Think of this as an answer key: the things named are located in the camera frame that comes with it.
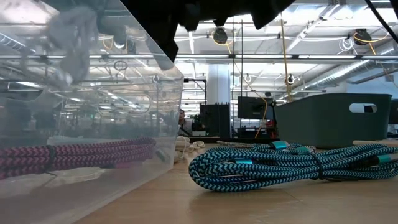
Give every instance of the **person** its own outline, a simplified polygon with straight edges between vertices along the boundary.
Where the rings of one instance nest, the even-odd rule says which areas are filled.
[[[185,119],[185,111],[180,109],[180,117],[178,119],[178,129],[179,136],[192,136],[192,121]]]

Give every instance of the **computer monitor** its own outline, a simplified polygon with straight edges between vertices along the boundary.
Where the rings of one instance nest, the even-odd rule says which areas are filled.
[[[388,124],[398,124],[398,99],[391,100]]]
[[[272,98],[264,98],[267,101],[267,113],[265,119],[274,119],[274,110],[271,103],[274,101]],[[242,119],[262,119],[266,104],[260,97],[238,97],[238,118]]]

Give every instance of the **white column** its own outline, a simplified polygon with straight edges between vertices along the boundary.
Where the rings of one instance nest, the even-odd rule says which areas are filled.
[[[229,103],[229,65],[209,65],[207,76],[207,104]]]

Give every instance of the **table surface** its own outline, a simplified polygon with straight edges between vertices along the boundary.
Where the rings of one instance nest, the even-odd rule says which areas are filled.
[[[261,190],[216,193],[197,186],[179,162],[77,224],[397,223],[398,178],[299,180]]]

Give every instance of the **rope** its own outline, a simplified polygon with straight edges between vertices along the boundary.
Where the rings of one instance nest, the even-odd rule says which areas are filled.
[[[341,181],[398,175],[398,161],[391,159],[378,159],[374,167],[360,166],[385,158],[382,155],[393,154],[398,147],[368,144],[318,153],[299,144],[290,144],[290,148],[277,150],[272,144],[252,145],[250,149],[215,147],[191,161],[189,174],[199,186],[217,192],[254,190],[302,179]]]
[[[117,168],[151,159],[156,142],[139,138],[99,144],[12,147],[0,150],[0,180],[80,167]]]

